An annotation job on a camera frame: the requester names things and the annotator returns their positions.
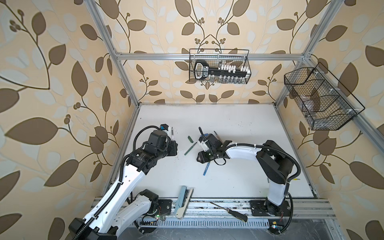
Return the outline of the green pen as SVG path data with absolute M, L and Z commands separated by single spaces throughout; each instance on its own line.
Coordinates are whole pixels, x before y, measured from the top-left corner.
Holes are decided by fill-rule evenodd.
M 193 143 L 192 146 L 184 153 L 184 156 L 186 156 L 194 148 L 196 144 L 197 142 Z

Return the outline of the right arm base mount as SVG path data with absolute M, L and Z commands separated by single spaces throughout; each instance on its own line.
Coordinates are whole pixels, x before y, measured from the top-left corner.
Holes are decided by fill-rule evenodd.
M 289 195 L 289 201 L 283 200 L 280 206 L 275 206 L 268 200 L 251 200 L 249 201 L 251 213 L 253 217 L 272 217 L 277 219 L 269 219 L 268 231 L 272 235 L 282 235 L 290 226 L 294 215 L 294 201 Z

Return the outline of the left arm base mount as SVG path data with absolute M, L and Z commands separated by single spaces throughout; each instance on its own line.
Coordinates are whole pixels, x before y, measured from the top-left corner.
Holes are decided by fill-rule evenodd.
M 150 210 L 142 215 L 137 221 L 134 221 L 135 227 L 141 234 L 151 233 L 160 223 L 166 220 L 172 212 L 172 200 L 160 199 L 150 207 Z

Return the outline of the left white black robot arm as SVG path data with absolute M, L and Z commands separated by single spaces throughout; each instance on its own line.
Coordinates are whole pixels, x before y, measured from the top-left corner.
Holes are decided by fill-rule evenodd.
M 177 155 L 178 144 L 169 126 L 148 126 L 149 139 L 123 157 L 119 174 L 111 188 L 83 218 L 75 218 L 69 226 L 72 240 L 116 240 L 126 228 L 137 226 L 142 215 L 159 217 L 163 207 L 159 196 L 143 190 L 132 200 L 133 190 L 156 166 L 158 160 Z

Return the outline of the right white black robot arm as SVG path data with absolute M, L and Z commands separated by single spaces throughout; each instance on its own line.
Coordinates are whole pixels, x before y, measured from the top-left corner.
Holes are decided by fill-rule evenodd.
M 232 144 L 221 142 L 213 134 L 201 135 L 198 141 L 202 151 L 197 162 L 205 164 L 217 159 L 244 159 L 257 161 L 269 179 L 269 192 L 263 210 L 271 216 L 282 211 L 284 200 L 289 195 L 289 186 L 302 170 L 299 163 L 272 140 L 262 145 Z

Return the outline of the blue pen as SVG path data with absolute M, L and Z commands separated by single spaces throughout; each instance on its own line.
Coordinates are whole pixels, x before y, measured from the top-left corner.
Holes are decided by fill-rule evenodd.
M 205 176 L 207 174 L 209 167 L 210 167 L 210 162 L 207 163 L 205 170 L 204 170 L 204 173 L 203 173 L 203 176 Z

